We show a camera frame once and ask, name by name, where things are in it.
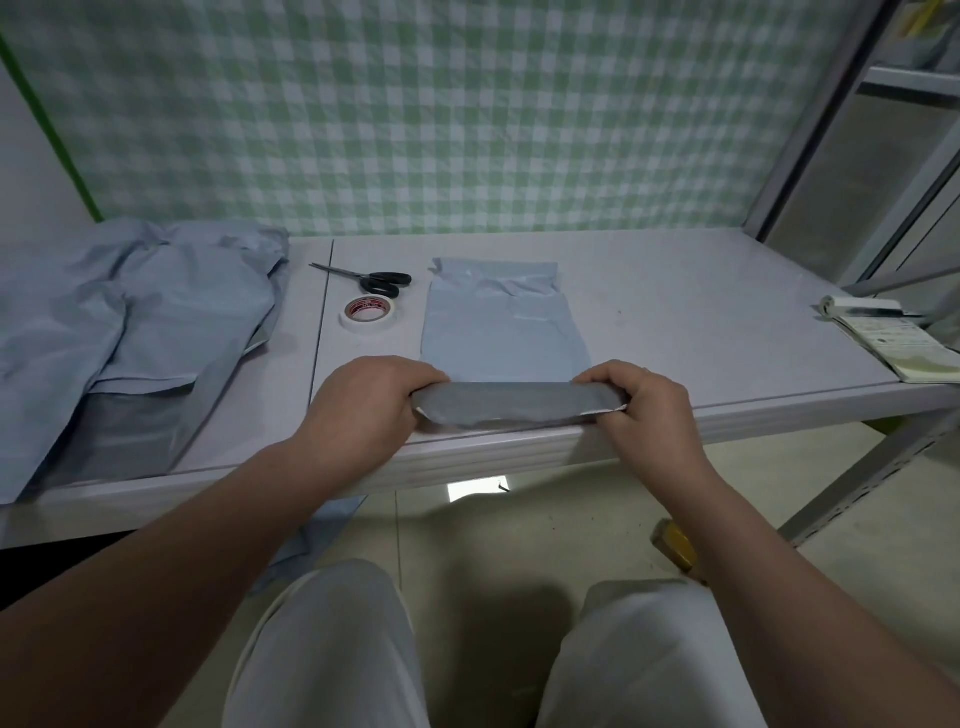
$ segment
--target white pants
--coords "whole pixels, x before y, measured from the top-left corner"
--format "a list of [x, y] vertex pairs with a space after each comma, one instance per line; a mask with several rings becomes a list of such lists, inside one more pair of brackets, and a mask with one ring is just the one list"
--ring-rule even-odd
[[[390, 576], [366, 561], [307, 574], [257, 625], [225, 728], [428, 728], [420, 661]], [[683, 581], [590, 589], [538, 728], [762, 728], [710, 592]]]

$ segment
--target book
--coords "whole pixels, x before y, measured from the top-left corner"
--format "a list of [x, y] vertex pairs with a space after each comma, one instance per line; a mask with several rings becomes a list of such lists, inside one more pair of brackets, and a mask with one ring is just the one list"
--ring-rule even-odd
[[917, 326], [896, 301], [826, 296], [820, 312], [908, 384], [960, 384], [960, 353]]

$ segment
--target tiled floor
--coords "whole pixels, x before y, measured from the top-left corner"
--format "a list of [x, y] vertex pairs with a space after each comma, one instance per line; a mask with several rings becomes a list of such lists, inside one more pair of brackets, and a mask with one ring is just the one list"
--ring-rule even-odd
[[[864, 425], [844, 425], [708, 451], [720, 473], [779, 525], [879, 440]], [[958, 445], [918, 460], [803, 548], [954, 673], [960, 463], [951, 458], [960, 460]], [[370, 497], [322, 559], [369, 559], [401, 587], [436, 728], [525, 728], [588, 587], [675, 573], [650, 545], [663, 509], [619, 465], [509, 481], [508, 495], [452, 504], [444, 487]], [[165, 728], [219, 724], [236, 657], [278, 588], [243, 604]]]

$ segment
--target gingham backdrop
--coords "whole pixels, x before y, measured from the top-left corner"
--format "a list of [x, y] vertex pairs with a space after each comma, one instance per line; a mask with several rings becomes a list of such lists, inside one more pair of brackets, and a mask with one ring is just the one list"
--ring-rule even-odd
[[107, 217], [294, 234], [735, 226], [852, 0], [8, 0]]

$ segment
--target leg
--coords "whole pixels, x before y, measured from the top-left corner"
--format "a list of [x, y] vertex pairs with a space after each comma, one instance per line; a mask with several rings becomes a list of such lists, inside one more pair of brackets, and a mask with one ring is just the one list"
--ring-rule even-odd
[[420, 661], [390, 577], [366, 561], [307, 574], [240, 658], [225, 728], [429, 728]]
[[921, 452], [936, 445], [956, 429], [958, 423], [960, 409], [923, 412], [906, 418], [879, 445], [781, 526], [781, 536], [794, 546], [800, 546], [846, 513], [858, 500], [876, 490], [891, 475], [909, 465]]
[[538, 728], [763, 728], [710, 592], [692, 582], [590, 589], [547, 681]]

